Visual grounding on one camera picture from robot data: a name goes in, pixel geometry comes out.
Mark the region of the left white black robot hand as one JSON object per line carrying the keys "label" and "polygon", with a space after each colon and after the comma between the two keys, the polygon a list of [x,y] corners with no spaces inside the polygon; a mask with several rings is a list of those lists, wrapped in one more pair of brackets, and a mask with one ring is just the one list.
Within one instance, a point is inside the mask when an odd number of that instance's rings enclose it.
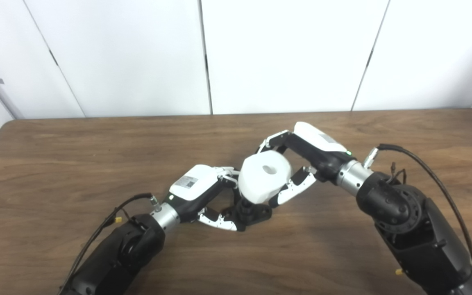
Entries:
{"label": "left white black robot hand", "polygon": [[218,212],[208,207],[224,189],[231,189],[238,198],[239,174],[234,167],[197,164],[170,186],[164,203],[174,209],[180,223],[199,221],[214,228],[244,231],[245,226],[234,220],[229,209]]}

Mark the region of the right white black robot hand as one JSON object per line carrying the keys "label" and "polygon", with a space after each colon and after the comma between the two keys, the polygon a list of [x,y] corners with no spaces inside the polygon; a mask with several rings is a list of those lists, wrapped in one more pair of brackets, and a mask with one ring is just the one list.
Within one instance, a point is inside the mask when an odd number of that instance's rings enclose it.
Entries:
{"label": "right white black robot hand", "polygon": [[307,160],[309,166],[301,167],[268,200],[268,205],[274,209],[301,194],[316,181],[335,184],[344,167],[356,162],[356,158],[343,145],[304,122],[297,122],[292,132],[286,129],[267,137],[255,153],[273,150],[283,154],[287,149]]}

